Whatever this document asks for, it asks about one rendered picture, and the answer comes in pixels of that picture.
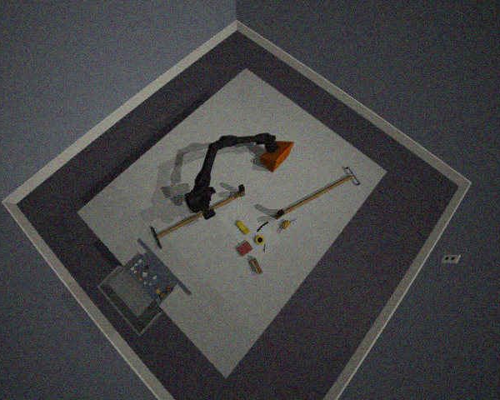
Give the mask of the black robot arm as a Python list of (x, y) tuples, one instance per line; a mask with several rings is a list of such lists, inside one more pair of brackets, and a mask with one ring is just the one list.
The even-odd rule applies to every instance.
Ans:
[[(200, 212), (203, 207), (201, 201), (208, 202), (216, 191), (209, 187), (211, 181), (211, 170), (217, 151), (221, 148), (231, 147), (239, 143), (253, 143), (256, 145), (264, 144), (269, 153), (274, 153), (280, 147), (276, 143), (276, 136), (269, 132), (259, 133), (254, 136), (237, 137), (233, 135), (221, 136), (217, 141), (208, 145), (206, 157), (202, 169), (195, 178), (193, 192), (185, 194), (185, 202), (193, 213)], [(199, 189), (200, 188), (200, 189)]]

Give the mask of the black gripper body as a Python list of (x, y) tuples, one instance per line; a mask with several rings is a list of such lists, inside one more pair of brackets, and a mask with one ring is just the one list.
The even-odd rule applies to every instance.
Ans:
[(202, 210), (204, 211), (204, 212), (202, 213), (202, 215), (204, 216), (204, 218), (205, 218), (206, 220), (207, 220), (207, 219), (209, 219), (209, 218), (214, 217), (214, 216), (215, 216), (215, 214), (216, 214), (216, 213), (213, 211), (213, 209), (212, 209), (212, 208), (208, 210), (208, 208), (210, 207), (208, 204), (210, 204), (210, 201), (211, 201), (211, 200), (212, 200), (212, 199), (210, 198), (210, 200), (209, 200), (208, 202), (203, 202), (203, 201), (201, 201), (201, 204), (202, 204)]

